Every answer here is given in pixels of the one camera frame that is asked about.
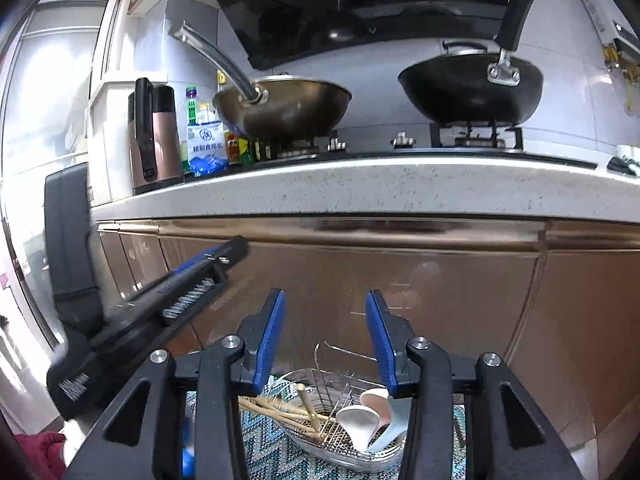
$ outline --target metal screw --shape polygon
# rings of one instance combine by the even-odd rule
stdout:
[[[222,338],[222,346],[225,348],[238,348],[240,346],[240,338],[237,335],[225,335]]]
[[[494,354],[493,352],[487,352],[482,356],[482,361],[487,366],[498,366],[502,360],[498,354]]]
[[[149,359],[151,359],[151,362],[153,363],[160,364],[160,363],[164,363],[168,357],[169,357],[169,354],[167,353],[166,350],[155,350],[151,352]]]
[[[411,343],[412,347],[417,348],[418,350],[425,350],[431,345],[431,341],[422,336],[412,338],[409,343]]]

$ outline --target red cloth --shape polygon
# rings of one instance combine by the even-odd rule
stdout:
[[[62,478],[66,469],[61,458],[62,446],[65,443],[63,434],[17,434],[14,437],[42,480],[60,480]]]

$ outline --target kitchen countertop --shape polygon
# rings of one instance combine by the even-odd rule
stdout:
[[[230,174],[92,208],[94,221],[325,213],[640,223],[640,178],[510,158],[393,156]]]

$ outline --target black pan handle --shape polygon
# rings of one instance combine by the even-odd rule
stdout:
[[[140,151],[142,175],[147,182],[152,182],[158,177],[152,107],[153,88],[154,86],[151,84],[151,81],[146,77],[141,77],[136,80],[136,97],[134,103],[136,144]]]
[[[509,0],[502,17],[500,31],[495,38],[495,42],[501,48],[512,52],[518,49],[524,22],[532,4],[533,0]]]
[[[475,48],[477,50],[482,50],[483,52],[487,52],[488,50],[486,45],[479,43],[479,41],[445,40],[442,42],[442,46],[447,51],[449,51],[450,48],[455,48],[457,46],[468,46],[469,48]]]

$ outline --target electric kettle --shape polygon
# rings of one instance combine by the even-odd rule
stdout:
[[[133,194],[182,182],[174,89],[137,79],[127,120]]]

